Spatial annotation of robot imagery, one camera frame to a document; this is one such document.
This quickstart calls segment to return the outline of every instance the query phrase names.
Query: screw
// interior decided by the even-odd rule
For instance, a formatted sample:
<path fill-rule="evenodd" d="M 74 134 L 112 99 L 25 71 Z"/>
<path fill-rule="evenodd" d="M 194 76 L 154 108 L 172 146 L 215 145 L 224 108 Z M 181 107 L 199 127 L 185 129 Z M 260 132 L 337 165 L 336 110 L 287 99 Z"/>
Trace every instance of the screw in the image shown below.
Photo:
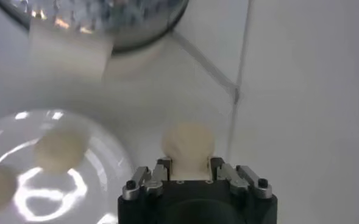
<path fill-rule="evenodd" d="M 269 186 L 269 181 L 267 179 L 264 178 L 260 178 L 258 180 L 258 187 L 260 188 L 267 188 Z"/>
<path fill-rule="evenodd" d="M 136 188 L 136 182 L 134 180 L 126 181 L 126 189 L 133 190 Z"/>

